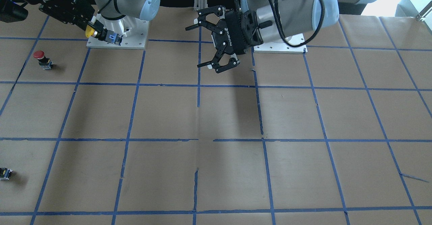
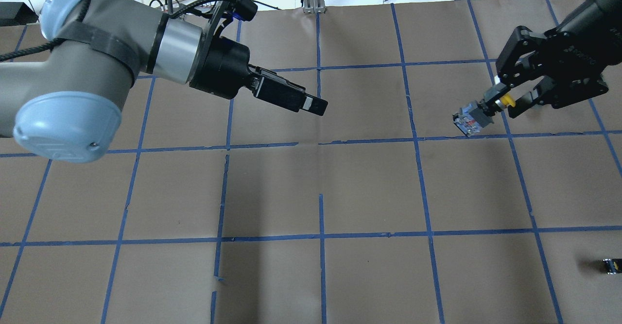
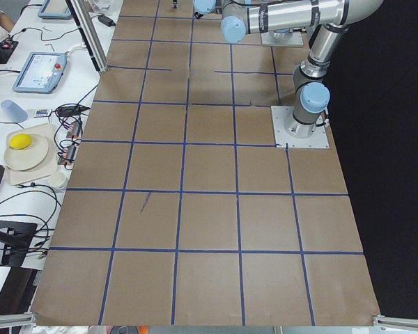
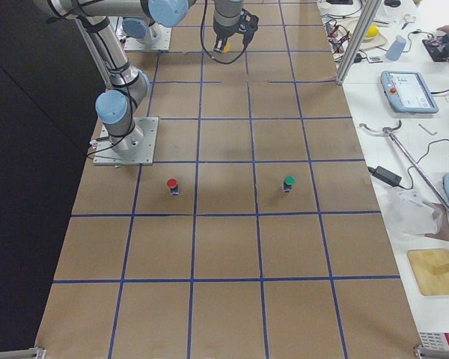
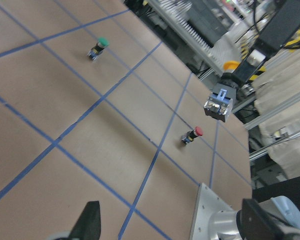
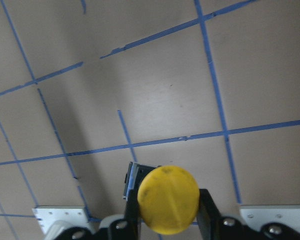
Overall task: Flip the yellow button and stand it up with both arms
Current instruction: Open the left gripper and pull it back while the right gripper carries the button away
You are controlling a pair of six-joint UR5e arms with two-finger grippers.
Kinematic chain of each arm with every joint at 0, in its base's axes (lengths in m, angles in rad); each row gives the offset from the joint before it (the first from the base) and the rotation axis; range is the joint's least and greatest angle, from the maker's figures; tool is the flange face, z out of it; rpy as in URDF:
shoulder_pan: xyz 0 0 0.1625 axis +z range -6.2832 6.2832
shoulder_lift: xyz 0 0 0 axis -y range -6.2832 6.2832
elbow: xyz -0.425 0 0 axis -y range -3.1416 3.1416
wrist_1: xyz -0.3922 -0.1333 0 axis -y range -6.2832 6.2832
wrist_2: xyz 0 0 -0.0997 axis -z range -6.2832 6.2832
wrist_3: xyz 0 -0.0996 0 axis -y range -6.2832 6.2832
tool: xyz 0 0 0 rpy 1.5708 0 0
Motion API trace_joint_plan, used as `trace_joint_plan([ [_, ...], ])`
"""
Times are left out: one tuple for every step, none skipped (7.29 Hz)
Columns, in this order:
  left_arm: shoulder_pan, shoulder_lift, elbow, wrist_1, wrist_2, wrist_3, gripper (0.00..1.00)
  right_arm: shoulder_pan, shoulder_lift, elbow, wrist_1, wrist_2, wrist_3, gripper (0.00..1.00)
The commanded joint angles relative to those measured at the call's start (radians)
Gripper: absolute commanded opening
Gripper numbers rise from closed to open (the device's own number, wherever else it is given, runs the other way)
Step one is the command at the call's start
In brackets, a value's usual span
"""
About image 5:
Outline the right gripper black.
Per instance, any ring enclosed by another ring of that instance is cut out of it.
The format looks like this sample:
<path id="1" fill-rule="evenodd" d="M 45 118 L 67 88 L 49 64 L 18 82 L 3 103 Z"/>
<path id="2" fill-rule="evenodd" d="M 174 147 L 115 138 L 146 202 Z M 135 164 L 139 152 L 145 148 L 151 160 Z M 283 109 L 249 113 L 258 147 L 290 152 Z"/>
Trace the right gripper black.
<path id="1" fill-rule="evenodd" d="M 283 0 L 272 19 L 261 30 L 254 49 L 233 72 L 233 81 L 245 85 L 265 63 L 263 53 L 277 53 L 300 27 L 300 0 Z"/>

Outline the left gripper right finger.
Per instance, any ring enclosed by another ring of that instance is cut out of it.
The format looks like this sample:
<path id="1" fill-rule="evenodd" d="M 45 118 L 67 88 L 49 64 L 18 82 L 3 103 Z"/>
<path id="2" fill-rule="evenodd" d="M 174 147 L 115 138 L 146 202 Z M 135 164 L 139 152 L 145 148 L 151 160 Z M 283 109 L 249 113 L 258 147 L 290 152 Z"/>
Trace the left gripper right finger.
<path id="1" fill-rule="evenodd" d="M 278 224 L 254 199 L 244 198 L 241 210 L 236 214 L 236 224 L 243 240 L 289 240 Z"/>

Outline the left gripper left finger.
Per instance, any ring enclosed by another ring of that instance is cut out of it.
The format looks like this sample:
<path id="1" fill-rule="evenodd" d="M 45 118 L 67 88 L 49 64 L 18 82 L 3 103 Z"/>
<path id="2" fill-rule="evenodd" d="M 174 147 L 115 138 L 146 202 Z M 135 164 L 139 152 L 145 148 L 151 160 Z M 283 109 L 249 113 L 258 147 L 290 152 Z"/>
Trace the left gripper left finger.
<path id="1" fill-rule="evenodd" d="M 99 240 L 101 237 L 101 208 L 99 201 L 89 201 L 70 231 L 68 240 Z"/>

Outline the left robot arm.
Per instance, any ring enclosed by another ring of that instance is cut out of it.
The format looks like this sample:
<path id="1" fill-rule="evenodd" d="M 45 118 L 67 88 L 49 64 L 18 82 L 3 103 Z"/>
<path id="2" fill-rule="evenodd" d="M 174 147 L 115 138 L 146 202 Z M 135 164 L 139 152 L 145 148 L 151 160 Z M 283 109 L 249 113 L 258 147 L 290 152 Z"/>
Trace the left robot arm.
<path id="1" fill-rule="evenodd" d="M 98 201 L 89 201 L 74 227 L 61 240 L 99 240 L 101 210 Z M 217 212 L 208 221 L 209 240 L 300 240 L 300 229 L 266 212 L 253 199 L 244 199 L 235 220 L 226 223 L 226 213 Z"/>

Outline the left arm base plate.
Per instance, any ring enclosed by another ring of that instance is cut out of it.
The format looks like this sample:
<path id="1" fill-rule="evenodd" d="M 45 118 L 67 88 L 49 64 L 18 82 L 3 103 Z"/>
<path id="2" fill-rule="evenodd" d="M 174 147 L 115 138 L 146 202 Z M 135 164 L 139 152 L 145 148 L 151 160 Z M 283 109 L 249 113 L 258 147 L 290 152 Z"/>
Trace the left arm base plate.
<path id="1" fill-rule="evenodd" d="M 189 238 L 191 240 L 240 240 L 238 211 L 206 184 L 198 189 Z"/>

